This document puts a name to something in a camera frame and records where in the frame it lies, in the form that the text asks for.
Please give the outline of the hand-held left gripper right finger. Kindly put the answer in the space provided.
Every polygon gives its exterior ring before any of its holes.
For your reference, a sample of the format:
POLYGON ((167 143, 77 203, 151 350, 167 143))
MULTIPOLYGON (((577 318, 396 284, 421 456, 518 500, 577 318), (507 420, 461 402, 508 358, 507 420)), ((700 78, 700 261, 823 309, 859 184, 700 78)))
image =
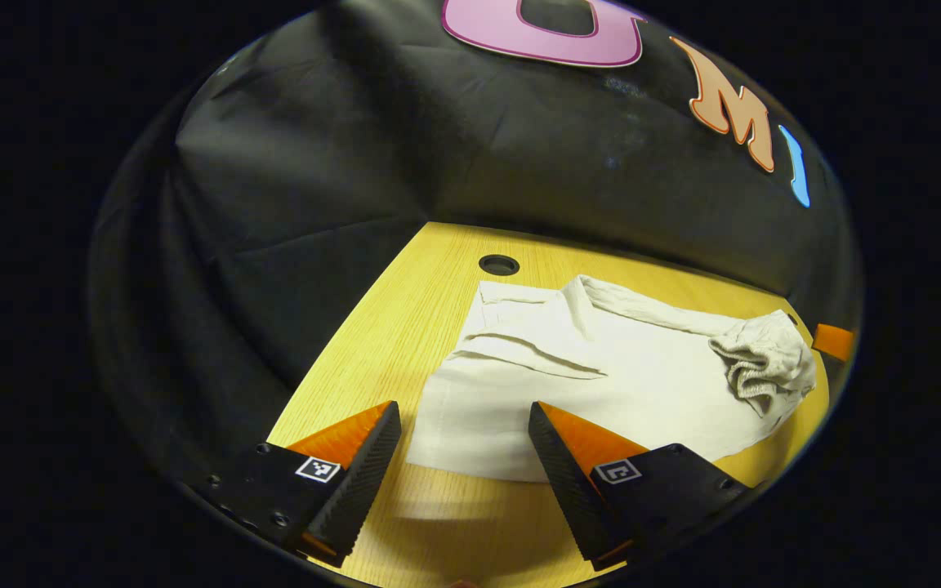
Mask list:
POLYGON ((684 444, 646 449, 544 402, 531 406, 528 434, 580 555, 597 572, 656 562, 753 495, 684 444))

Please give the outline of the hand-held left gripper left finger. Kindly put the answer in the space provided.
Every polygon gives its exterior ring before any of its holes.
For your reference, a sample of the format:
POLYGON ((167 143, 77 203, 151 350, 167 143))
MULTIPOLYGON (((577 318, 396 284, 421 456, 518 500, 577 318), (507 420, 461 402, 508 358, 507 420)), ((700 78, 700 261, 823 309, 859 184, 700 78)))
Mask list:
POLYGON ((388 401, 298 442, 262 442, 193 477, 214 510, 289 554, 342 566, 402 436, 388 401))

